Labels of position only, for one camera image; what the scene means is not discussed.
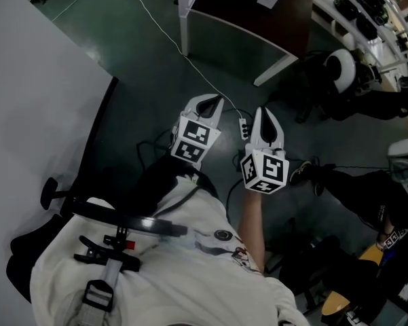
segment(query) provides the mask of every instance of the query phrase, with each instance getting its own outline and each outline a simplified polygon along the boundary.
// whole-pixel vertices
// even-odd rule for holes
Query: shoe
[[[290,185],[295,186],[295,185],[299,185],[299,183],[301,183],[302,181],[306,181],[308,180],[305,177],[305,169],[309,166],[311,166],[312,163],[309,160],[306,160],[305,162],[303,162],[299,168],[297,168],[296,170],[294,170],[291,173],[290,176]]]
[[[323,192],[324,192],[324,185],[319,182],[314,183],[314,194],[317,197],[320,197],[323,194]]]

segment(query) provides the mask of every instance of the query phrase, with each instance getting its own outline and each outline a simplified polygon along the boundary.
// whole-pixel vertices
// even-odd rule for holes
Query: brown tabletop
[[[191,9],[256,34],[298,58],[306,54],[312,0],[278,0],[272,9],[257,0],[195,0]]]

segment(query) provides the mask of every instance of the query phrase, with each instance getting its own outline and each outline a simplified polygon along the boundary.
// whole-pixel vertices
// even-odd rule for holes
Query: desk
[[[306,55],[312,0],[278,0],[272,9],[257,0],[195,0],[190,11],[232,25],[285,53],[255,80],[256,86]],[[180,21],[182,52],[187,56],[189,31],[187,14],[181,17],[181,4]]]

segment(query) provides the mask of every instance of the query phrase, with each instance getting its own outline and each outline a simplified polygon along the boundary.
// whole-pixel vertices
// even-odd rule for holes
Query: floor
[[[48,0],[39,9],[55,18],[74,0]],[[154,18],[177,42],[179,20],[174,0],[143,0]],[[172,126],[187,101],[214,90],[191,68],[167,38],[149,19],[137,0],[79,0],[54,24],[110,74],[119,85],[98,133],[92,164],[102,173],[113,171],[111,182],[121,192],[141,173],[136,143],[154,140]],[[309,50],[335,50],[340,44],[318,25],[312,25]],[[379,121],[355,115],[343,122],[322,122],[318,110],[305,124],[297,124],[297,110],[305,104],[298,83],[302,79],[288,68],[268,83],[254,87],[253,80],[273,64],[281,53],[262,41],[230,26],[191,15],[190,59],[205,76],[235,104],[251,113],[267,101],[275,90],[282,98],[267,107],[277,117],[285,133],[287,156],[308,159],[318,156],[323,164],[340,166],[387,166],[389,144],[407,137],[405,120]],[[223,132],[204,160],[206,173],[225,202],[231,186],[241,178],[231,164],[244,147],[238,132],[235,111],[223,114]],[[168,135],[161,142],[167,143]],[[146,164],[153,150],[143,147]],[[292,162],[295,168],[298,162]],[[359,175],[362,169],[344,169]],[[237,226],[242,201],[241,187],[231,196],[229,211]],[[298,232],[324,238],[334,234],[349,253],[359,254],[375,241],[376,233],[347,211],[327,191],[317,198],[311,185],[286,187],[265,198],[264,230],[267,243],[278,246],[294,217]]]

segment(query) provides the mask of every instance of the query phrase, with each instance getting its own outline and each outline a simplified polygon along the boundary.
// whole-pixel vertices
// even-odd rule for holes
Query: white t-shirt
[[[165,209],[188,194],[195,183],[179,184],[159,203]],[[93,201],[107,205],[102,200]],[[288,321],[307,326],[294,296],[279,280],[265,278],[228,224],[221,202],[199,190],[183,206],[161,216],[189,228],[179,238],[131,232],[141,261],[139,272],[119,273],[109,326],[258,326]],[[74,216],[38,259],[31,275],[31,300],[39,326],[70,325],[70,310],[81,304],[89,280],[104,266],[73,259],[85,255],[79,236],[103,245],[116,229]]]

